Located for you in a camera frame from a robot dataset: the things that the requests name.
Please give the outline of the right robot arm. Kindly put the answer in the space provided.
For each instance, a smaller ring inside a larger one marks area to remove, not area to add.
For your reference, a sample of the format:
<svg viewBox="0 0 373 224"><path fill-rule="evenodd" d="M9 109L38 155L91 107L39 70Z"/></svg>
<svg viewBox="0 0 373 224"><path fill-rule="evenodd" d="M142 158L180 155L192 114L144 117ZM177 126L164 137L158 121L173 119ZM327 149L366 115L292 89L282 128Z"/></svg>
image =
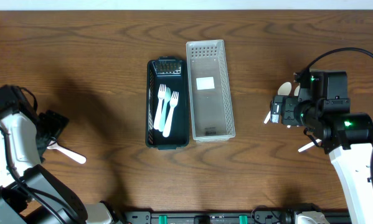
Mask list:
<svg viewBox="0 0 373 224"><path fill-rule="evenodd" d="M276 95L270 122L300 126L311 142L330 157L342 185L353 223L373 223L373 122L351 113L347 74L310 70L295 75L296 96Z"/></svg>

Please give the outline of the white plastic spoon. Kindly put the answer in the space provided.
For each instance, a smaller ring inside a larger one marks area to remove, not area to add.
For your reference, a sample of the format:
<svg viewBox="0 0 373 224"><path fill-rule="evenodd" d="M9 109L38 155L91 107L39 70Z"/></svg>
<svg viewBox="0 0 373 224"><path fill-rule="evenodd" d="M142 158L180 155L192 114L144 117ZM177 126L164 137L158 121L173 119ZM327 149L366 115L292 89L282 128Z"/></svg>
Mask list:
<svg viewBox="0 0 373 224"><path fill-rule="evenodd" d="M75 162L78 162L79 164L84 164L87 161L87 158L77 152L74 152L70 149L67 149L66 147L60 146L56 141L51 141L47 149L50 150L57 150L61 152L62 154L66 155L67 157L71 158Z"/></svg>

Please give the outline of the white plastic fork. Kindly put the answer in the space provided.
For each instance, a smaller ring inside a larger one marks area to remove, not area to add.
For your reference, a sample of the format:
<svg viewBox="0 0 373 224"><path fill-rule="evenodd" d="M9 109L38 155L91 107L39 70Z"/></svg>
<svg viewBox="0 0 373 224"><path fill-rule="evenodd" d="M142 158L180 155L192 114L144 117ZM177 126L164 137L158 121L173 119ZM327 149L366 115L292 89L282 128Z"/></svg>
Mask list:
<svg viewBox="0 0 373 224"><path fill-rule="evenodd" d="M166 94L166 85L165 84L160 84L159 90L158 90L158 106L156 109L156 114L154 117L154 129L159 129L159 122L161 119L161 112L162 112L162 106L163 106L163 100L165 98Z"/></svg>
<svg viewBox="0 0 373 224"><path fill-rule="evenodd" d="M169 134L171 132L172 117L173 117L174 109L177 106L178 100L179 100L179 92L174 91L171 95L171 99L170 99L170 102L169 102L170 110L169 110L167 120L166 120L165 125L164 125L163 136L165 138L169 137Z"/></svg>

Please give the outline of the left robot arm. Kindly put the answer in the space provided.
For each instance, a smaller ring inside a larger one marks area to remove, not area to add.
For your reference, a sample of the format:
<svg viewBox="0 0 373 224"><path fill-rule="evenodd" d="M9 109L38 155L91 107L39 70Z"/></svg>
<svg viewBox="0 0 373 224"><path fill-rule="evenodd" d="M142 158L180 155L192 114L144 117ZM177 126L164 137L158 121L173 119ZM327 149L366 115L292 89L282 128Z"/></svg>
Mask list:
<svg viewBox="0 0 373 224"><path fill-rule="evenodd" d="M58 144L68 118L51 110L37 113L27 88L0 87L0 223L116 223L107 202L83 204L43 168L46 150L57 150L79 164L85 156Z"/></svg>

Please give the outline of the pale green plastic fork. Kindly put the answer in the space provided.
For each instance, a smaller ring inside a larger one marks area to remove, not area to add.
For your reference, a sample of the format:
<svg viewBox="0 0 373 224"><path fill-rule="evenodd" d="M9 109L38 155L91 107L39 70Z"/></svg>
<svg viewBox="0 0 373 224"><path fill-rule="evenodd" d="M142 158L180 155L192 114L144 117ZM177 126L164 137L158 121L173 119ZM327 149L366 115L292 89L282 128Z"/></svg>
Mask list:
<svg viewBox="0 0 373 224"><path fill-rule="evenodd" d="M168 103L169 103L170 99L171 99L171 89L169 87L167 87L166 92L165 92L165 96L164 96L164 103L163 103L163 108L162 108L162 113L161 113L161 119L160 119L160 122L159 122L159 131L160 132L164 131L167 107L168 107Z"/></svg>

